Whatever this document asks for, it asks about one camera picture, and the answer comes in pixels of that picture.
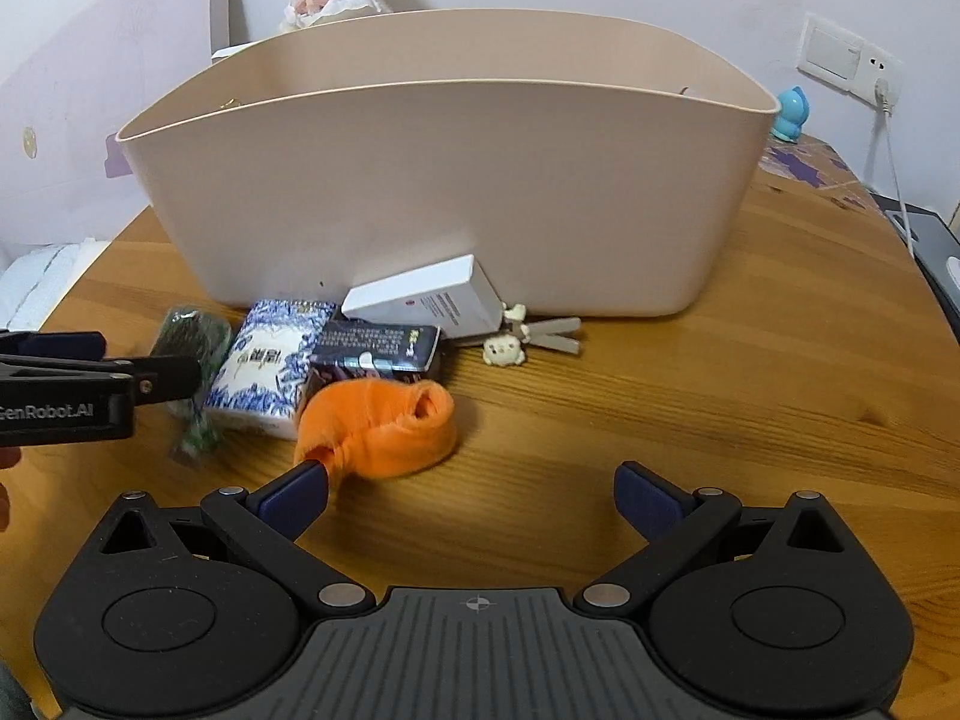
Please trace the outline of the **person's left hand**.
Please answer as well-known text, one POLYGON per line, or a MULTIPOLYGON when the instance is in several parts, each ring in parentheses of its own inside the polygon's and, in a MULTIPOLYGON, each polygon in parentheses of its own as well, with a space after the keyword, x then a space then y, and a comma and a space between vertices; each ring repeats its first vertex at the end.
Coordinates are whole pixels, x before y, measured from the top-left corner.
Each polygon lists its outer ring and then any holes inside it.
MULTIPOLYGON (((0 449, 0 472, 14 468, 21 460, 20 447, 2 447, 0 449)), ((10 495, 5 484, 0 483, 0 532, 10 525, 10 495)))

